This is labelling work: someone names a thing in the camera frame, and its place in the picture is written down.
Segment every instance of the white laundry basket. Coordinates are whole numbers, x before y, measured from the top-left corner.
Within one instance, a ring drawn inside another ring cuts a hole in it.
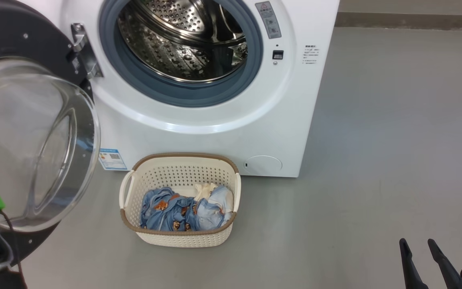
[[[142,200],[149,190],[171,187],[181,195],[195,196],[196,183],[225,185],[233,192],[233,215],[225,225],[215,230],[198,232],[164,232],[140,227]],[[150,155],[136,163],[121,183],[121,218],[128,228],[150,244],[186,248],[218,246],[231,233],[240,205],[240,192],[238,168],[225,157],[190,153]]]

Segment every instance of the label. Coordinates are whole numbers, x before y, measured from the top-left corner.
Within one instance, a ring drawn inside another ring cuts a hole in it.
[[[281,29],[279,29],[279,23],[277,23],[276,14],[272,9],[270,1],[256,3],[256,9],[260,13],[260,16],[265,24],[265,29],[268,34],[268,38],[280,38]]]
[[[99,162],[105,170],[126,171],[126,165],[118,150],[100,149]]]
[[[320,50],[316,45],[305,45],[302,54],[302,64],[317,64]]]

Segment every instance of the door hinge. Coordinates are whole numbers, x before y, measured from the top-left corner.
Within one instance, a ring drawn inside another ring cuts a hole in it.
[[[99,67],[97,58],[95,57],[94,50],[88,39],[85,26],[82,23],[71,24],[72,38],[74,39],[74,46],[72,50],[79,54],[83,65],[87,71],[87,79],[94,77],[103,77],[103,72]]]

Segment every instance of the clothing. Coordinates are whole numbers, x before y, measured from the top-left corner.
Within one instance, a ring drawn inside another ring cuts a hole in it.
[[[187,223],[186,219],[187,214],[195,215],[194,206],[194,198],[180,196],[169,187],[150,190],[142,201],[140,226],[160,231],[193,230],[198,224]],[[198,221],[192,216],[188,219]]]
[[[194,198],[196,201],[200,201],[202,199],[209,199],[211,192],[217,187],[214,183],[204,183],[201,185],[200,183],[196,183],[194,185],[197,190],[197,196]]]
[[[196,185],[205,198],[181,196],[165,187],[147,192],[142,200],[140,226],[152,230],[184,232],[213,230],[231,218],[233,193],[214,183]]]

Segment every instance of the stainless steel drum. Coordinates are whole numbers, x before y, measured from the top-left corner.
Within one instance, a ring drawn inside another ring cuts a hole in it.
[[[131,0],[118,26],[143,64],[177,81],[215,81],[247,58],[242,29],[212,0]]]

